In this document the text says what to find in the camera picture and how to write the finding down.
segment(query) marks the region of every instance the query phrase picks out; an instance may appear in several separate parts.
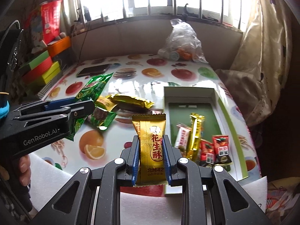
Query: white label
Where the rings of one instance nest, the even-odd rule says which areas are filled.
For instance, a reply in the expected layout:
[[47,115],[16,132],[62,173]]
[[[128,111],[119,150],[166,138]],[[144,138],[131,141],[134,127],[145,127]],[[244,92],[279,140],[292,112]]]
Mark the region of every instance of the white label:
[[228,147],[227,146],[220,146],[218,148],[219,150],[219,156],[226,156],[228,155]]
[[214,164],[214,154],[206,153],[206,163]]

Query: beige curtain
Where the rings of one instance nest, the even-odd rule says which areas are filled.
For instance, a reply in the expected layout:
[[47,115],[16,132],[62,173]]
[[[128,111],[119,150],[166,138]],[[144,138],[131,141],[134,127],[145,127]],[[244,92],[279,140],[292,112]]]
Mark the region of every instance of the beige curtain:
[[274,111],[287,81],[290,15],[284,0],[252,0],[247,29],[230,70],[216,71],[249,127]]

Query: plastic bag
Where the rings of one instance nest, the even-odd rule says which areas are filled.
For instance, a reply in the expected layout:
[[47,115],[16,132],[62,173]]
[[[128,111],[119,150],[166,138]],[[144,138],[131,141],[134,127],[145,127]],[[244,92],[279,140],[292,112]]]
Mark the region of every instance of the plastic bag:
[[158,51],[158,55],[177,61],[190,60],[194,62],[208,63],[202,51],[201,41],[193,28],[180,19],[171,19],[173,31],[166,39],[165,46]]

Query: yellow candy wrapper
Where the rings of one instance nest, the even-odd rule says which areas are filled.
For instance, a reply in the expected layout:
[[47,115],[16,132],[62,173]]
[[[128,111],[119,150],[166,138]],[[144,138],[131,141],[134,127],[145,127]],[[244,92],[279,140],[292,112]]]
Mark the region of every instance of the yellow candy wrapper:
[[204,116],[196,113],[190,114],[192,120],[191,135],[186,150],[186,158],[195,159],[197,158],[199,141],[201,139],[201,132],[203,128]]
[[132,112],[145,112],[154,105],[152,101],[123,94],[108,95],[106,98],[118,104],[119,108]]
[[109,112],[117,105],[113,103],[110,99],[105,98],[103,96],[99,96],[98,99],[95,101],[95,105],[97,107],[101,107]]
[[140,143],[140,164],[136,184],[165,183],[162,138],[166,127],[166,115],[134,115],[132,123]]

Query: finger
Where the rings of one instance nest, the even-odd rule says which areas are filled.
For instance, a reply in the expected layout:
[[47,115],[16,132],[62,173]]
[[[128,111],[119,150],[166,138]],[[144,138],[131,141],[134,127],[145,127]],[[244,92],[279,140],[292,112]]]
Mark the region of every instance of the finger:
[[19,161],[19,169],[20,169],[21,173],[25,173],[29,167],[30,167],[29,155],[21,157],[20,161]]
[[30,177],[31,177],[31,169],[28,168],[27,171],[20,176],[20,183],[23,186],[29,185],[30,184]]

